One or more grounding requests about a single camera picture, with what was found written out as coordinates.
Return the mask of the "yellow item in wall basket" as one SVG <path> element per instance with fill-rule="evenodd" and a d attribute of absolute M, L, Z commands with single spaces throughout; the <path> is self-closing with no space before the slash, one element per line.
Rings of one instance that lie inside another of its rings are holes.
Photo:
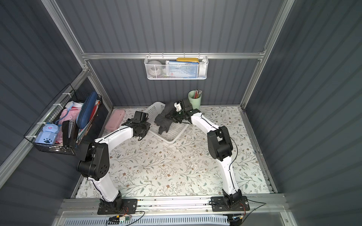
<path fill-rule="evenodd" d="M 176 61 L 185 63 L 199 63 L 199 59 L 196 57 L 178 57 Z"/>

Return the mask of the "white tape roll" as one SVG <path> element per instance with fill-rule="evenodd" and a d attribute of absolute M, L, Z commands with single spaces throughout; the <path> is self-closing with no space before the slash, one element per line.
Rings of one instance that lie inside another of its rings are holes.
<path fill-rule="evenodd" d="M 145 65 L 149 77 L 158 77 L 163 74 L 163 64 L 159 61 L 152 60 Z"/>

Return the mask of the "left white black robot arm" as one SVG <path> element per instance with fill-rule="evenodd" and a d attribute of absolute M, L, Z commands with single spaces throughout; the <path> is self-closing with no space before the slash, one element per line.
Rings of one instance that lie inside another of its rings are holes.
<path fill-rule="evenodd" d="M 133 137 L 142 140 L 150 129 L 150 123 L 129 119 L 118 129 L 95 140 L 82 143 L 80 148 L 80 161 L 77 171 L 92 182 L 106 203 L 120 203 L 122 195 L 114 186 L 108 171 L 110 169 L 109 151 Z"/>

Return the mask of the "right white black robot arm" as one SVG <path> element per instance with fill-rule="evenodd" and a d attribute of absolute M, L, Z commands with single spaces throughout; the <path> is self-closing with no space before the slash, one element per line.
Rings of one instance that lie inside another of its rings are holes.
<path fill-rule="evenodd" d="M 198 109 L 173 110 L 166 117 L 177 123 L 186 120 L 207 135 L 209 154 L 218 162 L 221 171 L 224 203 L 230 207 L 242 201 L 242 192 L 237 185 L 232 168 L 234 162 L 232 157 L 233 145 L 227 127 L 212 123 Z"/>

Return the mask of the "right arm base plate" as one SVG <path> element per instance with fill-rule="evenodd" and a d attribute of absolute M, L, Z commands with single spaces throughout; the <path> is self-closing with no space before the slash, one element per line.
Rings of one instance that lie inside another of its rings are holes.
<path fill-rule="evenodd" d="M 213 212 L 224 212 L 224 211 L 238 211 L 244 212 L 249 211 L 249 201 L 246 196 L 242 196 L 242 199 L 239 201 L 235 201 L 230 204 L 227 203 L 226 200 L 222 196 L 213 196 L 208 203 L 212 207 Z"/>

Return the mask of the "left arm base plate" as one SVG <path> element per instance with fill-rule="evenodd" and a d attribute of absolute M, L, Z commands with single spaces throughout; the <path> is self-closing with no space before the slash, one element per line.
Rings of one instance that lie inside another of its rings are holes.
<path fill-rule="evenodd" d="M 114 202 L 106 202 L 100 199 L 98 207 L 98 215 L 120 215 L 120 214 L 134 214 L 137 208 L 137 199 L 122 199 L 115 200 Z"/>

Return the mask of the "black stapler in side basket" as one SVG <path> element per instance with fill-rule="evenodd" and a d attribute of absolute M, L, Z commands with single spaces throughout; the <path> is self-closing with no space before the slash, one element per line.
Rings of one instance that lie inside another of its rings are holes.
<path fill-rule="evenodd" d="M 72 145 L 73 127 L 74 127 L 74 122 L 73 121 L 64 121 L 62 123 L 63 146 L 71 146 Z"/>

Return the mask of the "white plastic perforated basket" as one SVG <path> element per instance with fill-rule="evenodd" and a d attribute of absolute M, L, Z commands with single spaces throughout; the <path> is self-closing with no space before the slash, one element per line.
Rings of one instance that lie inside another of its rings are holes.
<path fill-rule="evenodd" d="M 173 144 L 185 132 L 189 124 L 173 122 L 172 119 L 168 118 L 166 118 L 167 123 L 164 123 L 164 120 L 159 123 L 157 119 L 161 118 L 158 116 L 163 113 L 165 106 L 162 102 L 154 102 L 144 112 L 148 114 L 149 133 L 168 144 Z"/>

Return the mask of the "colored pencils in cup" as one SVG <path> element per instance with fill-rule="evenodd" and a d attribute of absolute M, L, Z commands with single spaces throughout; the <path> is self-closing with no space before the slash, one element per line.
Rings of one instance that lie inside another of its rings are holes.
<path fill-rule="evenodd" d="M 202 95 L 202 90 L 196 89 L 195 92 L 194 92 L 193 98 L 194 98 L 194 99 L 198 99 L 198 98 L 201 97 L 201 95 Z"/>

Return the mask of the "navy blue zip pouch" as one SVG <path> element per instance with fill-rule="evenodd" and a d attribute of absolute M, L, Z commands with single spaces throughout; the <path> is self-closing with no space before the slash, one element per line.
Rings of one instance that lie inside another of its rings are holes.
<path fill-rule="evenodd" d="M 81 111 L 76 119 L 76 124 L 79 129 L 84 129 L 89 123 L 97 98 L 97 92 L 93 91 L 82 105 Z"/>

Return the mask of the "green pencil cup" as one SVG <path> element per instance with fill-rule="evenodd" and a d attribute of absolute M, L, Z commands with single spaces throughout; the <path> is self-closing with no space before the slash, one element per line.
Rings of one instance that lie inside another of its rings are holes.
<path fill-rule="evenodd" d="M 200 109 L 202 96 L 198 99 L 194 99 L 193 98 L 194 92 L 195 92 L 195 90 L 192 90 L 188 93 L 188 99 L 189 99 L 190 103 L 192 104 L 193 109 Z"/>

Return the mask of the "pink pencil case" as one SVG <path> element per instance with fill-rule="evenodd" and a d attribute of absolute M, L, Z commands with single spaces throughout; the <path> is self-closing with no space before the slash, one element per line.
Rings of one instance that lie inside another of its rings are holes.
<path fill-rule="evenodd" d="M 115 109 L 106 123 L 105 130 L 112 132 L 118 129 L 125 116 L 125 113 L 126 112 L 123 109 Z"/>

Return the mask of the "blue white box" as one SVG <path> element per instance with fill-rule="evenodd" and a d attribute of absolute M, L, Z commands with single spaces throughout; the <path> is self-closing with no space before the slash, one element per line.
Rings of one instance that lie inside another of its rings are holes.
<path fill-rule="evenodd" d="M 166 61 L 166 75 L 174 78 L 197 78 L 199 74 L 199 64 L 185 63 L 177 61 Z"/>

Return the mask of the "dark grey long pants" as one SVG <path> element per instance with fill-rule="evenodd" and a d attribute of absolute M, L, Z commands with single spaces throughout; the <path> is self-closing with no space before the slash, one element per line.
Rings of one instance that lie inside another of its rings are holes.
<path fill-rule="evenodd" d="M 165 105 L 164 110 L 157 115 L 154 120 L 156 126 L 159 127 L 158 134 L 162 134 L 163 132 L 168 132 L 173 121 L 170 119 L 170 115 L 174 110 L 174 103 L 170 102 Z"/>

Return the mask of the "light blue paw toy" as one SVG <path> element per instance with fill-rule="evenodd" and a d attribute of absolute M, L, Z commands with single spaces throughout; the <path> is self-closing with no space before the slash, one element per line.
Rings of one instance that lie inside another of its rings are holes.
<path fill-rule="evenodd" d="M 35 143 L 53 145 L 60 131 L 58 125 L 50 123 L 43 126 L 42 131 L 38 134 Z"/>

